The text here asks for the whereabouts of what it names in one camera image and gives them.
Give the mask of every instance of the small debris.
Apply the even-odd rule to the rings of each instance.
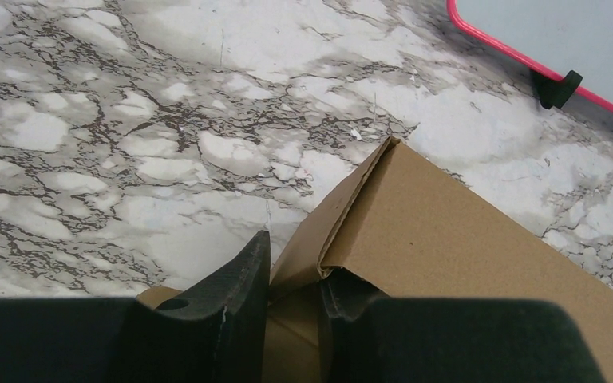
[[[354,136],[356,140],[360,141],[363,139],[363,136],[361,136],[361,133],[359,133],[358,130],[356,130],[356,128],[351,128],[350,133],[351,133],[351,136]]]

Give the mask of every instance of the whiteboard leg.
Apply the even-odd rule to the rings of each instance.
[[[550,109],[554,106],[558,109],[562,108],[568,102],[570,96],[579,88],[583,79],[574,70],[571,70],[560,81],[552,80],[533,69],[530,69],[530,74],[532,75],[532,87],[544,109]]]

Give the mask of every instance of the hole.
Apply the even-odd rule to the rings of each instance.
[[[189,302],[185,299],[174,298],[169,299],[158,306],[158,310],[177,310],[189,306]]]

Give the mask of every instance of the dark green object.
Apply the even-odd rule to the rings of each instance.
[[[135,298],[0,298],[0,383],[260,383],[270,268],[259,231],[155,310]]]
[[[552,80],[543,74],[530,69],[532,75],[532,86],[539,97],[541,106],[544,109],[556,107],[563,108],[570,96],[579,88],[583,77],[579,73],[571,70],[563,80]]]
[[[390,298],[346,270],[320,289],[323,383],[605,383],[550,302]]]

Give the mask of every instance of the cardboard flap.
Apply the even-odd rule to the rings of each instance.
[[[398,142],[387,138],[302,221],[271,270],[270,302],[327,276],[320,261],[379,158]]]

